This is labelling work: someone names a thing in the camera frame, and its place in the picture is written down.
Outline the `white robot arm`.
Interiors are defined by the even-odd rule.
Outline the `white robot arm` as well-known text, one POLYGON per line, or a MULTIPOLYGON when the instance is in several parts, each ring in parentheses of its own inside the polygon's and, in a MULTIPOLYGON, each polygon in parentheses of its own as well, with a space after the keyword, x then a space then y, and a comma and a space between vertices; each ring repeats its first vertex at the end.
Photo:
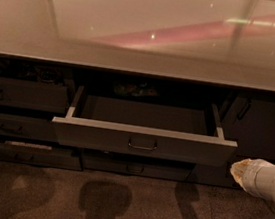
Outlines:
POLYGON ((234 180, 250 195, 275 203, 275 165, 264 159, 245 159, 231 165, 234 180))

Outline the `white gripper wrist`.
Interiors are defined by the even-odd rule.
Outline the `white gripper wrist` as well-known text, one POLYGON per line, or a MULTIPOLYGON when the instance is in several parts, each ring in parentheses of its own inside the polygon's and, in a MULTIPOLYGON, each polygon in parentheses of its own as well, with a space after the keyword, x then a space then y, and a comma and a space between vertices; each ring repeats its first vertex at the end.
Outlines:
POLYGON ((229 169, 233 180, 254 197, 272 200, 275 165, 263 159, 249 158, 235 162, 229 169))

